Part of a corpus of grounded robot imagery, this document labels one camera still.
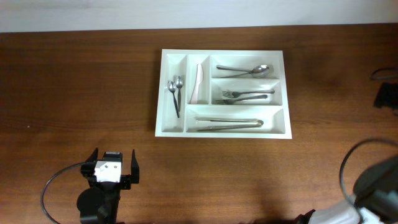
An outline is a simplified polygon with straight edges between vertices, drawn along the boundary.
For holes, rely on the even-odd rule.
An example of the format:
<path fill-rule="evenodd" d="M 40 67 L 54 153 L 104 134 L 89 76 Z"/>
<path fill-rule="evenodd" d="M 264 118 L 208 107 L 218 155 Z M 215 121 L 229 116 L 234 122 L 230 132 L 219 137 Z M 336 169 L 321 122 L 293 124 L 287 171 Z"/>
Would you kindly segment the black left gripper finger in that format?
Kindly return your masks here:
<path fill-rule="evenodd" d="M 98 148 L 96 147 L 85 162 L 95 162 L 97 158 L 98 158 Z"/>
<path fill-rule="evenodd" d="M 130 177 L 132 184 L 139 183 L 139 164 L 136 159 L 135 150 L 132 150 L 132 157 L 131 157 L 131 177 Z"/>

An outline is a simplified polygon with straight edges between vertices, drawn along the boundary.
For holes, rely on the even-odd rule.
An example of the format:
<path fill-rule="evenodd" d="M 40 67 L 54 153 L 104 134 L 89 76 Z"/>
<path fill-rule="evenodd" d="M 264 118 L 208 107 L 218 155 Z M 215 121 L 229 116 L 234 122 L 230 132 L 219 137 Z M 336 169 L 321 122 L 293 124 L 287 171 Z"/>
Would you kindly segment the dark metal knife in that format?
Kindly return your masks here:
<path fill-rule="evenodd" d="M 175 91 L 176 91 L 175 83 L 173 81 L 168 81 L 167 88 L 168 88 L 169 92 L 171 92 L 171 94 L 172 94 L 173 101 L 174 101 L 175 112 L 177 114 L 177 118 L 179 118 L 180 117 L 180 113 L 178 111 L 178 103 L 177 103 L 177 99 L 175 97 Z"/>
<path fill-rule="evenodd" d="M 177 76 L 175 80 L 175 85 L 177 87 L 178 93 L 177 93 L 177 105 L 178 105 L 178 111 L 181 110 L 181 102 L 182 102 L 182 87 L 184 86 L 184 81 L 182 76 Z"/>

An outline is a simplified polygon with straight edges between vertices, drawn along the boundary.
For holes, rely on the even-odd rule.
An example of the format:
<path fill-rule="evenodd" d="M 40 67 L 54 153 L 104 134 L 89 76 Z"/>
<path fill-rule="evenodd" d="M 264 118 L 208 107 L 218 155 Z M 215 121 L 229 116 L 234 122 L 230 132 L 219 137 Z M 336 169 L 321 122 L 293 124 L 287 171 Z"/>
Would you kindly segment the white plastic knife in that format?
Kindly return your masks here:
<path fill-rule="evenodd" d="M 199 89 L 200 89 L 200 84 L 202 83 L 202 81 L 203 81 L 203 67 L 201 64 L 198 64 L 197 65 L 197 75 L 195 78 L 195 84 L 193 87 L 190 104 L 198 103 Z"/>

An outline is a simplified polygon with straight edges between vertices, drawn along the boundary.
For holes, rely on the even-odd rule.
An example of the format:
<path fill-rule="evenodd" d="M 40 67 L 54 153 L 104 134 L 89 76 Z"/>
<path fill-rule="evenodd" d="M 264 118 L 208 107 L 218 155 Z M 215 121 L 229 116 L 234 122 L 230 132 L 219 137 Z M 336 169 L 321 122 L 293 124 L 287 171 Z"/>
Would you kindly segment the metal fork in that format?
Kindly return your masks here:
<path fill-rule="evenodd" d="M 245 97 L 245 98 L 239 98 L 239 99 L 227 99 L 227 100 L 215 100 L 215 103 L 217 105 L 233 105 L 237 102 L 240 101 L 252 101 L 252 100 L 265 100 L 267 99 L 267 95 L 257 95 L 257 96 L 250 96 L 250 97 Z"/>
<path fill-rule="evenodd" d="M 275 90 L 270 89 L 270 90 L 257 90 L 257 91 L 229 91 L 229 90 L 223 90 L 221 92 L 223 97 L 227 98 L 238 98 L 241 95 L 247 95 L 247 94 L 274 94 Z"/>

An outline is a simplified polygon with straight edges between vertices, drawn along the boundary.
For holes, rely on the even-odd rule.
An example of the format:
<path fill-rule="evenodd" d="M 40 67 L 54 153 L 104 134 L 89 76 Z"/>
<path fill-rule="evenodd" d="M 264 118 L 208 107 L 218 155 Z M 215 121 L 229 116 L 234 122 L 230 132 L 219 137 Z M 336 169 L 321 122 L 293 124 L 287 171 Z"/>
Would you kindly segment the dark metal rod utensil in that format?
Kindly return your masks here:
<path fill-rule="evenodd" d="M 197 121 L 218 123 L 218 125 L 196 128 L 198 132 L 222 131 L 229 129 L 260 128 L 264 122 L 260 119 L 221 119 L 221 118 L 196 118 Z"/>

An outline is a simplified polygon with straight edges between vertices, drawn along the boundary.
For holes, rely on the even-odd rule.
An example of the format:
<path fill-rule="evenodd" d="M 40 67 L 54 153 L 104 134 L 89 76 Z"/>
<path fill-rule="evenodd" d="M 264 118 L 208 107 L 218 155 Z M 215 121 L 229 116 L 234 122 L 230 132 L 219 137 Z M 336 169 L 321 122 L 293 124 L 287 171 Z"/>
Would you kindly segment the metal spoon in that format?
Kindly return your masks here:
<path fill-rule="evenodd" d="M 229 70 L 229 71 L 243 72 L 242 74 L 232 75 L 232 77 L 251 75 L 254 78 L 262 78 L 262 77 L 266 77 L 271 71 L 271 68 L 268 65 L 258 65 L 252 69 L 228 67 L 228 66 L 224 66 L 224 65 L 217 65 L 216 68 L 218 70 Z"/>
<path fill-rule="evenodd" d="M 241 77 L 241 76 L 245 76 L 245 75 L 250 75 L 252 78 L 264 78 L 270 73 L 270 71 L 271 71 L 271 69 L 269 67 L 262 67 L 262 68 L 259 68 L 256 72 L 227 75 L 227 76 L 223 76 L 223 78 L 234 78 L 234 77 Z"/>

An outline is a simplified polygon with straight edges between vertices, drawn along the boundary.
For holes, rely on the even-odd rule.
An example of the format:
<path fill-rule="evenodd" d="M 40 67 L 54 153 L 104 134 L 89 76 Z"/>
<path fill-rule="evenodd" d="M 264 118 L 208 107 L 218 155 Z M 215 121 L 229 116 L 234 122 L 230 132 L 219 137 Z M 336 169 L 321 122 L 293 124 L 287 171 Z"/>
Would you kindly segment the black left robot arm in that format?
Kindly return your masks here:
<path fill-rule="evenodd" d="M 89 184 L 76 202 L 81 223 L 116 223 L 121 191 L 131 189 L 140 180 L 135 152 L 131 155 L 131 173 L 123 175 L 122 168 L 121 152 L 105 152 L 98 159 L 98 149 L 81 166 L 80 172 Z"/>

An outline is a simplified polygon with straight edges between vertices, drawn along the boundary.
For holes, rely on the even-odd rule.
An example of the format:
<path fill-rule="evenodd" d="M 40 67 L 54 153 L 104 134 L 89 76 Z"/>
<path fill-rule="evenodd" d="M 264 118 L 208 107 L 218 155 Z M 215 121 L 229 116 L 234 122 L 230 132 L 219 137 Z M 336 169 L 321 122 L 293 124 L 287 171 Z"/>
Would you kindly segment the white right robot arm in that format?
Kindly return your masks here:
<path fill-rule="evenodd" d="M 397 147 L 397 141 L 367 138 L 356 143 L 344 156 L 339 169 L 339 184 L 344 200 L 324 210 L 300 214 L 294 223 L 397 223 L 397 156 L 378 162 L 357 178 L 353 194 L 348 195 L 344 183 L 345 165 L 355 150 L 367 144 Z"/>

